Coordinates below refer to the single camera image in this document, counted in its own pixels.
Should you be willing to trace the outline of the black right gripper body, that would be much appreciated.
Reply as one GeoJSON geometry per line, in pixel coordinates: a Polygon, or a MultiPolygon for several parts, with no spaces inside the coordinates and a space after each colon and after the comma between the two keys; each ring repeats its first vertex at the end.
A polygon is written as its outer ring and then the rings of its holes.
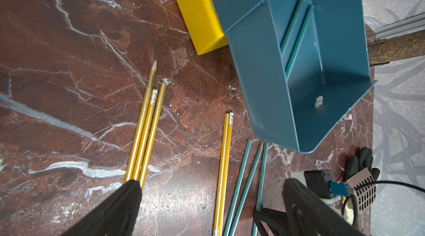
{"type": "Polygon", "coordinates": [[[260,211],[253,212],[253,220],[261,236],[268,235],[264,224],[269,227],[273,236],[289,235],[289,222],[286,212],[262,208],[260,211]]]}

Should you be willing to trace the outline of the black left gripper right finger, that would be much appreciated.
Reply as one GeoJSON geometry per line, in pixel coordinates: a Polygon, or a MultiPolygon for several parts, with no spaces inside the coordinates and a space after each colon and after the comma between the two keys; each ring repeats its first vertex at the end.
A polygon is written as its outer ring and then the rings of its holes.
{"type": "Polygon", "coordinates": [[[282,196],[291,236],[362,235],[297,179],[285,180],[282,196]]]}

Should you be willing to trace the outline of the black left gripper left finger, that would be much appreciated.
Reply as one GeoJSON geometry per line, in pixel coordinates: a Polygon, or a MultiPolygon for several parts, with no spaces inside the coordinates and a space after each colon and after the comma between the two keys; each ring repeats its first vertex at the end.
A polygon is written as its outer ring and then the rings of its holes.
{"type": "Polygon", "coordinates": [[[64,236],[131,236],[142,200],[140,183],[129,180],[84,218],[63,233],[64,236]]]}

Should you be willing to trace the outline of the brown pencil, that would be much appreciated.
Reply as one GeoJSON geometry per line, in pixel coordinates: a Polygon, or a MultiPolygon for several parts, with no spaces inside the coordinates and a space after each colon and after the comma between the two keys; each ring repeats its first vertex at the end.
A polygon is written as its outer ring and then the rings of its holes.
{"type": "Polygon", "coordinates": [[[148,103],[149,103],[149,100],[151,98],[151,92],[152,92],[156,72],[157,72],[157,60],[154,61],[153,66],[151,68],[151,71],[149,73],[148,84],[147,84],[147,87],[146,87],[141,112],[140,112],[138,123],[137,123],[137,126],[136,126],[136,133],[135,133],[135,137],[134,137],[134,141],[133,141],[133,145],[132,145],[132,150],[131,150],[131,153],[130,153],[130,156],[129,156],[129,162],[128,162],[126,175],[125,175],[125,182],[133,179],[132,174],[133,174],[133,170],[135,168],[135,163],[136,163],[136,158],[137,158],[137,153],[138,153],[138,147],[139,147],[141,137],[142,137],[142,130],[143,130],[143,126],[144,126],[144,122],[145,122],[145,118],[146,118],[148,103]]]}

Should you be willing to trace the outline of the teal pull-out drawer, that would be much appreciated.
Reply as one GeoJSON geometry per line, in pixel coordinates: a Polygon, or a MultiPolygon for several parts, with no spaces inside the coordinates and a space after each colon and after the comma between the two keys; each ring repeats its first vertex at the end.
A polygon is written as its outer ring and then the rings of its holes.
{"type": "Polygon", "coordinates": [[[281,56],[297,2],[264,0],[227,37],[255,137],[310,154],[375,81],[362,0],[305,0],[281,56]],[[286,79],[309,5],[314,11],[286,79]]]}

